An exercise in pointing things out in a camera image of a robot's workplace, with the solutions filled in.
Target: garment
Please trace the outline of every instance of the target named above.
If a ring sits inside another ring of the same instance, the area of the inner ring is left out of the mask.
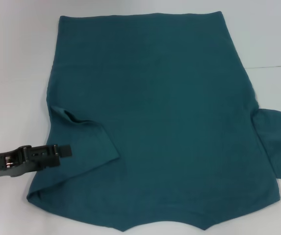
[[[221,12],[59,21],[48,144],[29,202],[125,231],[201,229],[277,202],[281,112],[259,109]]]

